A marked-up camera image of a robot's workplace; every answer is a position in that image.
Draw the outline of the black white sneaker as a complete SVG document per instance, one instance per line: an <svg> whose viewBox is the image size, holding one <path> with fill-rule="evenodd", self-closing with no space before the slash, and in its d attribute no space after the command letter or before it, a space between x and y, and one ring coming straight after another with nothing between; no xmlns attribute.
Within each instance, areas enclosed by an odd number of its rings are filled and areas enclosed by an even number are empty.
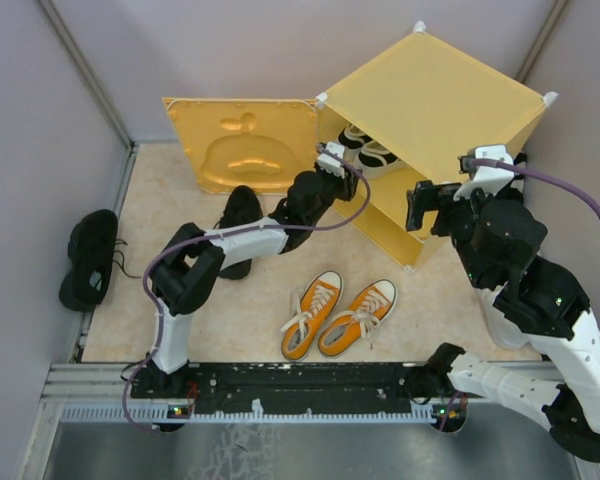
<svg viewBox="0 0 600 480"><path fill-rule="evenodd" d="M350 150L361 149L372 138L353 124L347 125L338 135L337 141Z"/></svg>
<svg viewBox="0 0 600 480"><path fill-rule="evenodd" d="M366 143L355 157L356 165L368 179L376 179L404 169L406 164L377 141Z"/></svg>

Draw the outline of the yellow cabinet door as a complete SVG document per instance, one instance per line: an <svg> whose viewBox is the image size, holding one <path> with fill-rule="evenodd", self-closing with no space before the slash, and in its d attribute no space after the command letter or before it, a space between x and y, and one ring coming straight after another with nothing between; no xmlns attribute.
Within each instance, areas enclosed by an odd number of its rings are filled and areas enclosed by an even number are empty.
<svg viewBox="0 0 600 480"><path fill-rule="evenodd" d="M284 193L313 167L318 114L304 100L162 99L195 174L208 193L247 185Z"/></svg>

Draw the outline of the yellow shoe cabinet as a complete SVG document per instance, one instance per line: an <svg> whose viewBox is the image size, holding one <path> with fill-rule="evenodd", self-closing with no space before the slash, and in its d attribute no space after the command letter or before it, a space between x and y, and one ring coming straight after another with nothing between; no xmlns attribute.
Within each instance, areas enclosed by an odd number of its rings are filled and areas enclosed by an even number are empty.
<svg viewBox="0 0 600 480"><path fill-rule="evenodd" d="M435 216L406 230L407 197L417 182L465 181L458 158L475 147L505 145L516 156L540 122L549 98L426 33L407 37L317 96L328 140L348 125L398 157L400 167L369 175L336 210L400 266L420 267L442 244Z"/></svg>

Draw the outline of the orange canvas sneaker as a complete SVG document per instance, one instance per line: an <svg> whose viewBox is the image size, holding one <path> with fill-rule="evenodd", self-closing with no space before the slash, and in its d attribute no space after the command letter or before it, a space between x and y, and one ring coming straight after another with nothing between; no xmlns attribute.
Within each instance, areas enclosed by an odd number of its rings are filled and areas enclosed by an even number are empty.
<svg viewBox="0 0 600 480"><path fill-rule="evenodd" d="M397 303L398 290L388 279L377 280L358 293L347 309L336 314L317 345L327 358L344 354L358 340L373 344L373 335L391 315Z"/></svg>
<svg viewBox="0 0 600 480"><path fill-rule="evenodd" d="M290 362L306 357L312 342L336 308L343 290L343 280L335 271L316 276L302 291L291 294L291 317L280 328L281 353Z"/></svg>

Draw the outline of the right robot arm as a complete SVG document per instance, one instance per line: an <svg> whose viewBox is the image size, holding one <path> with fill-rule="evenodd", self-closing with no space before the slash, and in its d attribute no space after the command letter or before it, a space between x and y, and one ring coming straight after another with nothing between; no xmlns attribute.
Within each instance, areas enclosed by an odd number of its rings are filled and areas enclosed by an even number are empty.
<svg viewBox="0 0 600 480"><path fill-rule="evenodd" d="M494 309L563 379L535 380L443 343L425 363L428 387L441 396L456 390L488 398L535 421L572 455L600 464L600 331L589 297L569 270L539 255L547 229L519 193L476 189L456 199L459 189L417 182L407 193L407 230L436 213L431 232L450 238L471 285L494 292Z"/></svg>

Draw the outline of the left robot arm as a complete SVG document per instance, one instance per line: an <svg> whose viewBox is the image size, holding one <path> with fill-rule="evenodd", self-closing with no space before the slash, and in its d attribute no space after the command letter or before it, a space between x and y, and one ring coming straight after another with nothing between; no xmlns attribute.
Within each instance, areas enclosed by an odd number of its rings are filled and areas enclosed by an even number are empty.
<svg viewBox="0 0 600 480"><path fill-rule="evenodd" d="M369 183L354 167L333 174L320 165L298 174L287 195L266 215L255 191L239 185L229 194L212 230L182 225L150 263L142 286L156 307L151 350L130 375L136 397L174 397L188 384L188 335L194 313L219 278L241 280L255 258L299 248L337 200L350 201Z"/></svg>

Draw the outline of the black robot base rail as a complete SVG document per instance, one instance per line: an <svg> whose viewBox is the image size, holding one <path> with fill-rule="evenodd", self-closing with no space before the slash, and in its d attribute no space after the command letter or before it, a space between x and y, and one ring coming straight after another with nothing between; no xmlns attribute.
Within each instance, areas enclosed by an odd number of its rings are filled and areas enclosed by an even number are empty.
<svg viewBox="0 0 600 480"><path fill-rule="evenodd" d="M262 423L393 423L442 426L464 422L464 403L445 420L454 389L423 364L189 363L171 374L154 363L132 375L134 400L164 400L159 426L190 421Z"/></svg>

